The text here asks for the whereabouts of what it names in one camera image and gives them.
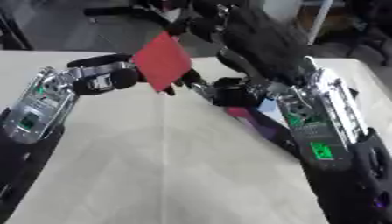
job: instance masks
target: black glove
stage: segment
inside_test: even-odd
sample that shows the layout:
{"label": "black glove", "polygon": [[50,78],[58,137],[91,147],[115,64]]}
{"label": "black glove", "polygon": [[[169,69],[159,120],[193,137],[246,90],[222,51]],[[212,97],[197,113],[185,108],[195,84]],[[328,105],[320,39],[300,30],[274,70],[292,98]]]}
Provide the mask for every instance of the black glove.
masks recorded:
{"label": "black glove", "polygon": [[240,54],[269,80],[296,83],[306,45],[287,27],[257,8],[233,8],[222,33],[228,49]]}
{"label": "black glove", "polygon": [[2,126],[9,113],[6,109],[0,115],[0,223],[8,219],[24,197],[64,133],[60,126],[37,143],[14,142]]}
{"label": "black glove", "polygon": [[[204,16],[204,21],[199,18],[191,25],[191,30],[201,34],[198,36],[208,41],[211,39],[208,33],[220,34],[220,42],[246,59],[262,77],[270,81],[288,85],[303,82],[299,77],[298,65],[307,55],[307,45],[305,39],[301,39],[293,29],[279,24],[258,8],[249,8],[246,4],[230,6],[238,5],[229,3],[235,0],[214,0],[230,9],[223,20],[218,17],[216,5],[212,7],[211,3],[203,0],[195,2]],[[206,8],[210,10],[203,13],[203,5],[208,5]],[[216,25],[223,27],[223,31],[214,30]]]}

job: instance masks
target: white table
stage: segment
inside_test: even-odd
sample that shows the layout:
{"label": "white table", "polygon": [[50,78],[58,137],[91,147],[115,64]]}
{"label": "white table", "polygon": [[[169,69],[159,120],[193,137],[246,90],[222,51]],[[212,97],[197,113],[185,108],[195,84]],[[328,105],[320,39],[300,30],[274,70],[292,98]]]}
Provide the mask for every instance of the white table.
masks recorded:
{"label": "white table", "polygon": [[[40,67],[95,55],[0,52],[0,106]],[[392,102],[365,66],[318,63],[360,88],[368,122],[391,133]],[[210,80],[238,75],[216,59],[195,59],[194,67]],[[176,97],[146,84],[83,97],[66,127],[8,224],[326,223],[296,160],[184,88]]]}

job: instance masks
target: black robotic finger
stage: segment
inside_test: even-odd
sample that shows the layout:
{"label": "black robotic finger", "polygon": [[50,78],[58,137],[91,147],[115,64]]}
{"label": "black robotic finger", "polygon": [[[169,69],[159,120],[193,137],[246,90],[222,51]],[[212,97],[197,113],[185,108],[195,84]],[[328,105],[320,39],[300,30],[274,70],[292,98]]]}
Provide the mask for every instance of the black robotic finger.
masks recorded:
{"label": "black robotic finger", "polygon": [[135,69],[120,69],[105,75],[88,76],[73,83],[77,95],[100,95],[114,89],[130,88],[139,81]]}
{"label": "black robotic finger", "polygon": [[225,65],[226,67],[229,67],[233,70],[235,70],[237,73],[245,73],[245,69],[243,67],[241,67],[236,61],[234,61],[233,59],[230,59],[228,57],[225,57],[222,52],[218,52],[218,54],[216,55],[216,58],[218,59],[218,61],[220,63],[222,63],[223,65]]}
{"label": "black robotic finger", "polygon": [[191,69],[188,73],[184,74],[184,76],[181,78],[182,82],[188,87],[192,88],[193,83],[203,83],[205,82],[202,78],[201,75],[196,72],[196,70]]}
{"label": "black robotic finger", "polygon": [[254,108],[260,106],[265,94],[254,94],[249,91],[249,84],[242,78],[221,78],[213,87],[215,95],[212,103],[219,107]]}
{"label": "black robotic finger", "polygon": [[110,80],[115,89],[124,89],[135,86],[138,76],[138,73],[132,69],[120,69],[110,75]]}
{"label": "black robotic finger", "polygon": [[213,34],[216,33],[215,22],[212,19],[196,17],[189,24],[191,34],[212,43]]}
{"label": "black robotic finger", "polygon": [[169,96],[174,96],[176,92],[174,91],[174,88],[172,86],[167,87],[164,90],[165,93],[167,93]]}
{"label": "black robotic finger", "polygon": [[94,57],[90,59],[79,59],[68,63],[68,68],[73,67],[98,67],[116,62],[128,62],[132,55],[125,53],[118,53],[112,55],[105,55],[100,57]]}

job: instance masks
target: floor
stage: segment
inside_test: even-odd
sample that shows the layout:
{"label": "floor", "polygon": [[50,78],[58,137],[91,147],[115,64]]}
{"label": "floor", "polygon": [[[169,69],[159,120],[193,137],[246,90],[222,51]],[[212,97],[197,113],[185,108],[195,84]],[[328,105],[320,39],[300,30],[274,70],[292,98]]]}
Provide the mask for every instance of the floor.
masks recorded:
{"label": "floor", "polygon": [[[154,38],[160,27],[148,21],[130,17],[100,17],[97,24],[82,15],[83,8],[126,5],[127,0],[5,0],[28,39],[40,51],[82,51],[135,53]],[[193,57],[214,56],[218,46],[208,44],[192,35],[182,38],[182,46]],[[319,57],[344,57],[342,45],[318,48]],[[392,41],[387,44],[392,53]],[[392,89],[392,62],[381,67],[381,57],[366,47],[353,55],[364,61]]]}

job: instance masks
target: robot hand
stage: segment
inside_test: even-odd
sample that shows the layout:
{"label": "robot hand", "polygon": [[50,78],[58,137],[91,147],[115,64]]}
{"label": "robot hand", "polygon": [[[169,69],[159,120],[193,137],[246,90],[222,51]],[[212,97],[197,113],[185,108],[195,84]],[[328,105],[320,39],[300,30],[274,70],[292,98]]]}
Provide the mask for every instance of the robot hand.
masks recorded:
{"label": "robot hand", "polygon": [[[267,80],[288,86],[301,84],[298,65],[307,54],[305,42],[264,11],[237,2],[195,1],[193,8],[203,17],[193,20],[191,32],[204,40],[221,42]],[[220,52],[218,59],[236,71],[247,70],[238,60],[225,56],[226,53]]]}

